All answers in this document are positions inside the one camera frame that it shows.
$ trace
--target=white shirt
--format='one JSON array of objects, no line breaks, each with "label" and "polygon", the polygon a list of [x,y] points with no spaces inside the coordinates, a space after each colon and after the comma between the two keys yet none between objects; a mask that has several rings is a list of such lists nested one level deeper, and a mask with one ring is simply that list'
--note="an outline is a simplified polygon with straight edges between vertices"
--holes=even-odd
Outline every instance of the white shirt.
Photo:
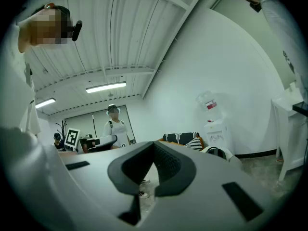
[{"label": "white shirt", "polygon": [[288,64],[294,67],[296,86],[308,103],[308,47],[304,36],[284,4],[279,0],[260,0],[264,16],[282,44]]},{"label": "white shirt", "polygon": [[104,126],[103,136],[107,135],[116,135],[117,141],[114,143],[117,147],[126,147],[129,146],[129,142],[127,139],[127,129],[122,122],[114,122],[113,120],[110,120],[112,122],[113,127],[110,127],[110,123],[106,122]]},{"label": "white shirt", "polygon": [[[8,28],[8,31],[3,39],[2,48],[1,48],[1,67],[4,68],[11,68],[13,72],[17,75],[17,78],[19,81],[26,83],[26,64],[25,64],[25,56],[24,53],[20,53],[18,49],[18,37],[19,37],[19,26],[17,25],[11,25]],[[31,88],[30,90],[30,96],[31,100],[35,99],[35,92],[34,92],[34,84],[31,79]],[[24,95],[27,91],[25,89],[14,89],[12,87],[8,87],[5,90],[9,93],[9,96],[11,98],[15,99],[14,106],[24,106],[24,104],[19,104],[18,100],[21,100],[19,97]],[[22,129],[22,131],[30,131],[33,134],[38,134],[40,132],[39,128],[39,120],[38,120],[38,114],[35,109],[35,102],[32,102],[30,104],[27,103],[25,107],[25,110],[22,111],[23,114],[20,116],[22,117],[19,122],[19,127]],[[26,127],[27,119],[29,116],[29,123]],[[10,124],[5,124],[5,127],[14,127],[16,126],[16,123],[12,122],[12,126]]]}]

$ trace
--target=gray floor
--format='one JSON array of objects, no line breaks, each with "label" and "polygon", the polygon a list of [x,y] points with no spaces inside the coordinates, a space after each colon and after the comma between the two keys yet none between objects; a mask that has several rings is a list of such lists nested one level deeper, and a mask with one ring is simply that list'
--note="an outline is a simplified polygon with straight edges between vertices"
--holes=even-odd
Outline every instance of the gray floor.
[{"label": "gray floor", "polygon": [[[296,186],[302,167],[287,171],[284,181],[278,181],[283,162],[277,162],[276,155],[258,158],[241,159],[244,172],[267,188],[275,198],[281,198],[290,193]],[[150,194],[147,199],[140,199],[141,218],[144,218],[154,206],[154,189],[159,185],[157,169],[152,165],[146,179],[151,182],[140,186],[140,191]]]},{"label": "gray floor", "polygon": [[297,185],[302,173],[302,167],[288,170],[284,180],[278,181],[283,161],[278,162],[276,155],[241,159],[241,161],[244,172],[269,189],[276,198],[290,193]]}]

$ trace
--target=black slot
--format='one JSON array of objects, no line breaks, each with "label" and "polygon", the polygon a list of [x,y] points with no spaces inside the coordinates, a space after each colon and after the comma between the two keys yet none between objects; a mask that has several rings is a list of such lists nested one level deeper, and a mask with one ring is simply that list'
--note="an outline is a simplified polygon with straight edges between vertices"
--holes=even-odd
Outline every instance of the black slot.
[{"label": "black slot", "polygon": [[66,164],[67,170],[73,170],[76,168],[84,167],[90,165],[87,161],[79,162],[79,163],[73,163],[73,164]]},{"label": "black slot", "polygon": [[246,221],[260,215],[263,210],[244,192],[235,182],[222,185],[228,196],[232,199]]}]

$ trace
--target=person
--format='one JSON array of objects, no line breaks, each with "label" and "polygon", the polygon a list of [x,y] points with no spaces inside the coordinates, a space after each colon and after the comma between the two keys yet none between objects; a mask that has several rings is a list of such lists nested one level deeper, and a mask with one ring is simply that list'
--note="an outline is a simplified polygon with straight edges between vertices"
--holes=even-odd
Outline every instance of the person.
[{"label": "person", "polygon": [[283,55],[295,74],[305,104],[308,104],[308,47],[299,25],[285,5],[279,0],[246,0],[250,6],[264,16],[277,35]]},{"label": "person", "polygon": [[[73,31],[74,27],[72,27],[69,10],[63,6],[55,6],[53,3],[48,3],[38,8],[30,17],[19,23],[12,24],[8,28],[1,47],[0,63],[1,68],[3,67],[2,71],[4,71],[4,73],[1,72],[1,75],[16,74],[17,79],[28,84],[31,88],[28,93],[31,94],[28,97],[29,102],[25,104],[26,110],[19,111],[23,113],[20,115],[21,118],[18,121],[15,121],[16,118],[10,119],[11,121],[6,119],[5,122],[2,122],[5,120],[2,119],[2,126],[19,127],[22,131],[29,131],[35,135],[40,132],[31,69],[30,66],[26,67],[24,53],[35,46],[48,47],[65,43],[67,38],[72,36]],[[5,85],[6,90],[10,91],[12,89],[7,83]],[[22,91],[17,90],[12,94],[6,94],[15,98],[14,101],[10,101],[11,106],[18,107],[22,105],[18,103],[20,100],[18,92],[23,95]]]},{"label": "person", "polygon": [[61,139],[61,135],[59,133],[55,133],[53,138],[55,148],[57,148],[59,152],[65,152],[66,149],[64,148],[64,140]]},{"label": "person", "polygon": [[[117,141],[112,146],[112,149],[126,147],[130,145],[129,137],[127,135],[127,129],[123,121],[119,120],[120,109],[112,104],[108,106],[107,115],[110,116],[110,120],[106,122],[103,129],[103,136],[116,135]],[[149,180],[143,180],[141,185],[149,183]],[[148,198],[149,194],[146,192],[139,192],[140,198]]]}]

